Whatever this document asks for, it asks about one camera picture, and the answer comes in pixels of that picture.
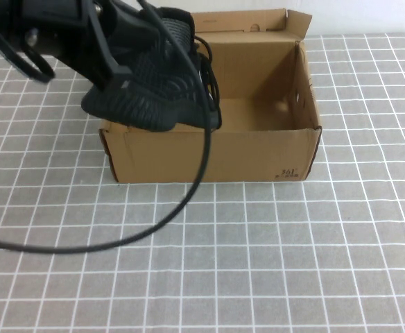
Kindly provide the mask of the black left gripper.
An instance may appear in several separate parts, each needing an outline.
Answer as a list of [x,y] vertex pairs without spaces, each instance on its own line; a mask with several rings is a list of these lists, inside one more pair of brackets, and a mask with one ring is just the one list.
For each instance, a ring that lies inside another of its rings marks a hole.
[[138,10],[112,1],[16,1],[15,32],[20,49],[50,80],[54,73],[43,55],[107,90],[133,77],[131,68],[111,59],[111,33],[115,40],[156,40],[160,34]]

